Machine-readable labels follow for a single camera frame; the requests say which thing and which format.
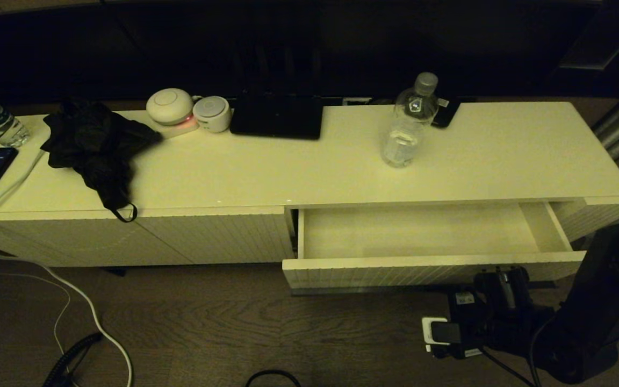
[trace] black cloth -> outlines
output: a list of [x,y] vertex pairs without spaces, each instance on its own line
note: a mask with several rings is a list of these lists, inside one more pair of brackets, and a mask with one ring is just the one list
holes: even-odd
[[73,168],[85,185],[99,194],[104,207],[123,222],[118,209],[132,205],[128,184],[133,174],[128,163],[143,149],[160,142],[158,132],[145,124],[121,117],[99,102],[66,98],[58,113],[44,121],[52,130],[41,149],[49,152],[52,168]]

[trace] open drawer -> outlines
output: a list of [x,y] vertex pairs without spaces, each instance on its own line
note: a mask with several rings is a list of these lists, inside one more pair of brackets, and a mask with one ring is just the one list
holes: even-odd
[[306,209],[283,272],[293,289],[471,283],[511,266],[545,281],[576,272],[584,254],[548,203]]

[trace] wooden floor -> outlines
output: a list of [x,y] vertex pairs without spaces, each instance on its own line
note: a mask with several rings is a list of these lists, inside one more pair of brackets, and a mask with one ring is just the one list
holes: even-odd
[[[0,270],[40,273],[27,264]],[[280,265],[59,269],[96,302],[108,332],[127,348],[135,387],[242,386],[265,368],[282,368],[303,387],[521,385],[483,357],[435,360],[424,350],[420,319],[445,314],[437,294],[291,297]],[[556,305],[560,289],[533,291]],[[59,326],[69,346],[96,331],[79,296]],[[0,387],[37,386],[59,358],[52,327],[64,304],[59,289],[0,277]],[[499,354],[528,376],[526,363]],[[561,385],[541,372],[543,385]],[[104,340],[79,369],[82,387],[123,386],[126,367]],[[290,385],[277,377],[256,386]],[[584,385],[619,385],[619,363]]]

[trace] dark wall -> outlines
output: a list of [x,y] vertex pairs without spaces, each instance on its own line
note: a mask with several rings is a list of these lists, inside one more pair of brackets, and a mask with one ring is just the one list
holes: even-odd
[[147,98],[165,87],[394,96],[425,70],[448,94],[535,95],[598,5],[220,0],[0,15],[0,99]]

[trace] charging pad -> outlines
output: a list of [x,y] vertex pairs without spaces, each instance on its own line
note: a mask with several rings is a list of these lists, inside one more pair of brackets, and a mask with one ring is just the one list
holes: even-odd
[[234,103],[231,132],[319,140],[323,108],[321,98],[244,96]]

